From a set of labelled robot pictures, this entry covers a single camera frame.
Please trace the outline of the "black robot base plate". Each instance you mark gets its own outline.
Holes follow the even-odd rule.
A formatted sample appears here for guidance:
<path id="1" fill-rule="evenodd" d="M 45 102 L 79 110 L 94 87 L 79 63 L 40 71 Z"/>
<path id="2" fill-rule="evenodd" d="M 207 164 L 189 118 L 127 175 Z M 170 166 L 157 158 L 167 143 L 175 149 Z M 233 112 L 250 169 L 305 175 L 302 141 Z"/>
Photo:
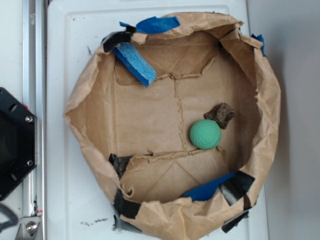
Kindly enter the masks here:
<path id="1" fill-rule="evenodd" d="M 0 200 L 36 167 L 36 117 L 0 88 Z"/>

